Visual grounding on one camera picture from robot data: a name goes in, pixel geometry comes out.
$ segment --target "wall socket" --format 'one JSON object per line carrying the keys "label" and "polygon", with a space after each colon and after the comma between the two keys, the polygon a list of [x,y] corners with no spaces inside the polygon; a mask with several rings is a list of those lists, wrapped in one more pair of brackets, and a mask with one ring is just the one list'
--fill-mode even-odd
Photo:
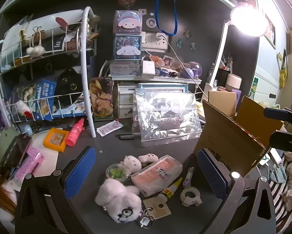
{"label": "wall socket", "polygon": [[149,52],[166,53],[168,50],[168,43],[163,37],[158,38],[157,35],[164,35],[167,40],[169,38],[164,33],[145,32],[145,42],[142,43],[142,48]]}

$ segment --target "pink bottle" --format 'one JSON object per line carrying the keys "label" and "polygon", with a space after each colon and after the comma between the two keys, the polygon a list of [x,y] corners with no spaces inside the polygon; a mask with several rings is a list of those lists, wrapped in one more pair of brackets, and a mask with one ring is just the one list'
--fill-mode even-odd
{"label": "pink bottle", "polygon": [[84,119],[81,118],[76,124],[73,125],[68,136],[66,137],[67,145],[75,146],[75,143],[77,142],[77,139],[79,138],[81,131],[84,130],[83,124],[84,124]]}

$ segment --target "blue strap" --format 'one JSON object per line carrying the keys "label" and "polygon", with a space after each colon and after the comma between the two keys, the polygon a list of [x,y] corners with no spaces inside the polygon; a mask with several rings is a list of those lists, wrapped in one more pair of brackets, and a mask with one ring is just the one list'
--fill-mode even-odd
{"label": "blue strap", "polygon": [[158,29],[166,35],[175,36],[176,32],[178,31],[178,19],[177,19],[177,15],[176,15],[175,0],[174,0],[174,21],[175,21],[175,23],[174,23],[174,32],[173,33],[168,33],[168,32],[165,32],[164,30],[160,29],[159,22],[158,22],[158,7],[159,7],[159,0],[156,0],[155,18],[156,18],[156,24],[157,24]]}

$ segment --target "striped fabric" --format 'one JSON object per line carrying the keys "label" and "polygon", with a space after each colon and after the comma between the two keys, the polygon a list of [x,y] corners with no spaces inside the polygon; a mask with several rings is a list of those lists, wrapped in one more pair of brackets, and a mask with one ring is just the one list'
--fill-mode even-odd
{"label": "striped fabric", "polygon": [[[285,159],[285,154],[281,157],[284,162],[284,167],[287,170],[289,162]],[[285,208],[285,203],[282,200],[281,193],[288,190],[288,179],[283,184],[277,184],[269,180],[272,191],[275,213],[276,213],[276,233],[282,234],[292,221],[292,212],[288,212]]]}

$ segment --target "black pouch with eyes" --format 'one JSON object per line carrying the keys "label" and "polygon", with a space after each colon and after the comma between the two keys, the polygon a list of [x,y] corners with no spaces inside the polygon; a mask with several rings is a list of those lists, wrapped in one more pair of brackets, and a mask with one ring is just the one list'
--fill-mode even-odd
{"label": "black pouch with eyes", "polygon": [[[81,95],[82,91],[83,91],[82,76],[81,74],[78,74],[73,68],[66,69],[58,77],[56,82],[55,96],[79,93],[71,94],[71,101],[69,95],[59,97],[62,109],[71,105],[71,102],[74,103],[77,100],[77,98]],[[57,97],[54,100],[54,105],[56,107],[56,110],[58,110],[59,103]]]}

